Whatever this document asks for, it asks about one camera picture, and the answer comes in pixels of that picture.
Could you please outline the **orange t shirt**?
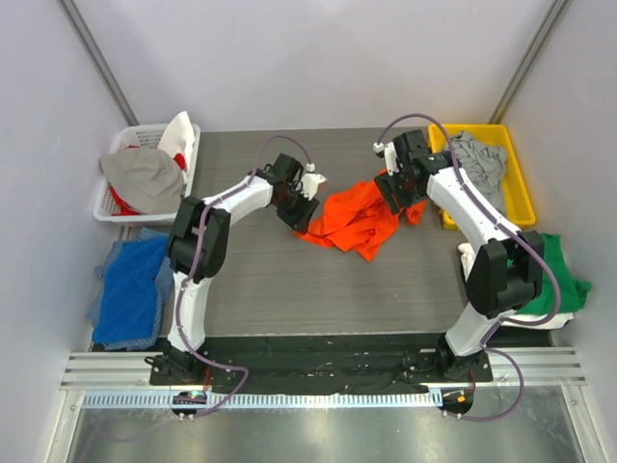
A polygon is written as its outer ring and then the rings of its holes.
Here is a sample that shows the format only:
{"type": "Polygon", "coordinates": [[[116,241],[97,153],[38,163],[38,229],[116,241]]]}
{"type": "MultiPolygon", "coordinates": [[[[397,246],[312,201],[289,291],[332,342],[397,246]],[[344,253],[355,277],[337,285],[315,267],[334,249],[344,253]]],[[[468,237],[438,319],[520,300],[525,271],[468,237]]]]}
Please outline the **orange t shirt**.
{"type": "Polygon", "coordinates": [[[300,239],[343,253],[356,252],[371,262],[382,245],[402,222],[420,223],[427,202],[421,201],[400,212],[391,212],[375,181],[360,181],[351,188],[334,193],[325,202],[322,215],[312,220],[300,239]]]}

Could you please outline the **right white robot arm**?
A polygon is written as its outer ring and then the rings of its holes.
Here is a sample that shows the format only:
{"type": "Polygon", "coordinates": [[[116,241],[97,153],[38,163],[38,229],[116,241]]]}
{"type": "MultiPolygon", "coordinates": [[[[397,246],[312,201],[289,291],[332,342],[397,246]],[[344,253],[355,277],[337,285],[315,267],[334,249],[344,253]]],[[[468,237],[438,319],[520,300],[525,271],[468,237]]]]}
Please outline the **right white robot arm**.
{"type": "Polygon", "coordinates": [[[436,347],[437,373],[458,380],[477,363],[501,322],[541,293],[543,240],[500,214],[472,184],[453,150],[431,151],[421,131],[377,141],[373,150],[385,162],[375,183],[390,211],[432,201],[452,217],[475,254],[465,282],[467,304],[436,347]]]}

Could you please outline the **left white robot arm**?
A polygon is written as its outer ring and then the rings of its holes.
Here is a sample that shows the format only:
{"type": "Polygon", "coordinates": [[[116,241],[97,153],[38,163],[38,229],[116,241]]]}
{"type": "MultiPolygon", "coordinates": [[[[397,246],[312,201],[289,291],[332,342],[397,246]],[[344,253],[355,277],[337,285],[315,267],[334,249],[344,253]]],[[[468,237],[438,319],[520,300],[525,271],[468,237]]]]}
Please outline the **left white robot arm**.
{"type": "Polygon", "coordinates": [[[282,153],[274,163],[251,171],[217,195],[181,201],[167,244],[174,276],[173,322],[154,371],[186,385],[203,378],[206,361],[197,348],[205,341],[208,293],[225,263],[231,227],[272,206],[289,228],[306,232],[319,206],[317,192],[326,182],[312,163],[304,165],[282,153]]]}

